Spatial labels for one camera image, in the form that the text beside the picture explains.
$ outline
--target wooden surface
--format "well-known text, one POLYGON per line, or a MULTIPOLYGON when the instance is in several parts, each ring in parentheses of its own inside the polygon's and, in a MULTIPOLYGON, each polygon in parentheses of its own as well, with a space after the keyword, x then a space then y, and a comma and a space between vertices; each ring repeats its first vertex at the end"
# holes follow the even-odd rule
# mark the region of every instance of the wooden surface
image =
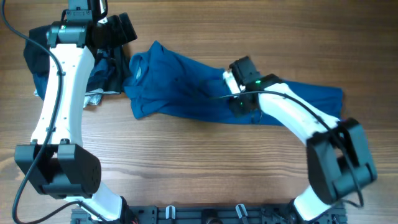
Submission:
MULTIPOLYGON (((60 18, 66 0, 13 0, 9 22, 29 29, 60 18)), ((339 86, 345 114, 362 122, 379 179, 350 223, 397 223, 398 4, 395 1, 110 0, 138 34, 130 54, 159 40, 214 67, 251 55, 258 69, 305 83, 339 86)), ((22 56, 24 40, 0 22, 0 223, 23 175, 16 144, 29 143, 42 101, 22 56)), ((130 205, 288 202, 308 185, 305 150, 283 127, 212 124, 155 114, 133 117, 130 101, 108 96, 83 113, 85 148, 103 181, 130 205)), ((28 184, 19 216, 32 220, 64 204, 28 184)), ((68 223, 70 208, 48 223, 68 223)))

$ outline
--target pile of clothes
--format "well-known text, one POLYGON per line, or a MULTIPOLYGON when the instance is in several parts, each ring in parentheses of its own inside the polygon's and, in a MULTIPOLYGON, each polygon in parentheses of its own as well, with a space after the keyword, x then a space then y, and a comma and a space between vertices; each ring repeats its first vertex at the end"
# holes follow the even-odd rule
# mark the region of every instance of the pile of clothes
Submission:
MULTIPOLYGON (((46 46, 48 27, 29 32, 29 37, 46 46)), ((24 50, 33 74, 37 95, 44 99, 49 77, 49 56, 34 45, 24 50)), ((212 68, 167 50, 159 42, 144 53, 132 56, 130 62, 121 47, 97 54, 86 88, 85 105, 97 105, 106 94, 124 91, 131 100, 137 119, 153 113, 228 124, 281 125, 275 118, 254 110, 234 117, 227 100, 214 100, 231 94, 223 81, 223 68, 212 68)), ((285 80, 298 96, 319 110, 340 117, 343 91, 340 88, 316 86, 285 80)))

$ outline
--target blue garment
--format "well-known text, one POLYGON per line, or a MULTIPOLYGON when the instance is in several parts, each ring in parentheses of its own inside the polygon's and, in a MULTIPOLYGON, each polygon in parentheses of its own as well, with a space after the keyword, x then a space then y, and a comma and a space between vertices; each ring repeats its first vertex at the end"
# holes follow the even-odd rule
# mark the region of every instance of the blue garment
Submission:
MULTIPOLYGON (((259 110, 235 118, 227 100, 210 99, 231 94, 222 68, 211 68, 167 50, 158 41, 130 61, 133 76, 125 79, 124 91, 136 119, 152 113, 229 124, 281 125, 259 110)), ((340 117, 343 91, 339 88, 285 81, 298 96, 332 116, 340 117)))

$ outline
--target robotic arm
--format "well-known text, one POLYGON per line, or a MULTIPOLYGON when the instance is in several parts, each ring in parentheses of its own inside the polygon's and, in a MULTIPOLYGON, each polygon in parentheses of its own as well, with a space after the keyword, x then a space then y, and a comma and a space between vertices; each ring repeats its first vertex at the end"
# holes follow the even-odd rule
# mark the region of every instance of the robotic arm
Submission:
MULTIPOLYGON (((101 182, 100 161, 82 148, 83 99, 94 55, 98 49, 117 47, 137 38, 127 14, 109 17, 105 24, 98 22, 106 15, 100 12, 100 5, 94 0, 69 0, 67 20, 52 24, 48 33, 50 51, 64 71, 55 125, 49 130, 59 78, 55 62, 50 59, 42 114, 30 144, 16 147, 15 161, 26 175, 51 131, 45 154, 29 176, 39 194, 84 204, 83 209, 94 221, 147 224, 140 222, 126 201, 101 182)), ((377 179, 364 131, 357 121, 340 121, 317 110, 277 76, 261 76, 248 57, 233 63, 230 69, 224 79, 232 92, 227 96, 232 112, 239 116, 259 108, 278 119, 307 147, 310 186, 284 213, 292 223, 314 220, 341 198, 377 179), (345 157, 337 157, 334 152, 341 145, 345 157)), ((242 206, 236 211, 240 218, 247 216, 242 206)), ((175 208, 165 214, 175 219, 175 208)))

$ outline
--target wood grain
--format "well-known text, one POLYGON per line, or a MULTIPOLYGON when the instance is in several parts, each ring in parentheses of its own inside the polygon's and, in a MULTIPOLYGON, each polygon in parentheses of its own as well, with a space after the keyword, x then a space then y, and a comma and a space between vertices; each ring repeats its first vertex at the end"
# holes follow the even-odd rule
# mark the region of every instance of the wood grain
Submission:
MULTIPOLYGON (((21 32, 60 18, 65 0, 13 0, 9 22, 21 32)), ((395 223, 398 213, 398 2, 109 2, 127 12, 139 38, 131 54, 159 40, 213 67, 250 55, 262 73, 339 86, 345 115, 365 127, 379 180, 363 190, 366 207, 350 223, 395 223)), ((23 178, 16 144, 29 142, 42 101, 22 51, 24 40, 0 22, 0 223, 23 178)), ((101 160, 103 181, 130 205, 288 202, 307 185, 305 150, 285 128, 213 124, 155 114, 136 120, 125 95, 83 113, 85 148, 101 160)), ((19 216, 33 220, 63 201, 28 184, 19 216)), ((66 209, 48 223, 68 223, 66 209)))

